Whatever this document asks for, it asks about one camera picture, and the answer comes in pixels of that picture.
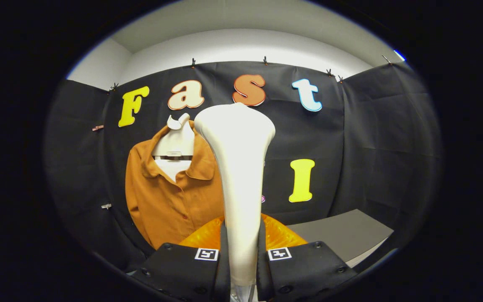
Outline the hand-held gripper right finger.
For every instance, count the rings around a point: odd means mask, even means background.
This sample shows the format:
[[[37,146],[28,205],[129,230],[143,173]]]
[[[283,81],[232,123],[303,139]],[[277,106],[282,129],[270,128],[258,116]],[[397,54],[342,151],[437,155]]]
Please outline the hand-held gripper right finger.
[[[257,299],[321,302],[357,272],[322,241],[306,242],[290,228],[261,215],[257,237]]]

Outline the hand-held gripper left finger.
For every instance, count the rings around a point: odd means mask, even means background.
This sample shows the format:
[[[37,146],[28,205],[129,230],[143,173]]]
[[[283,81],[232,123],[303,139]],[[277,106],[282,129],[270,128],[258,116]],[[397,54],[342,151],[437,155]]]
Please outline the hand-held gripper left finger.
[[[169,302],[228,302],[230,266],[224,217],[206,223],[179,245],[161,245],[130,277]]]

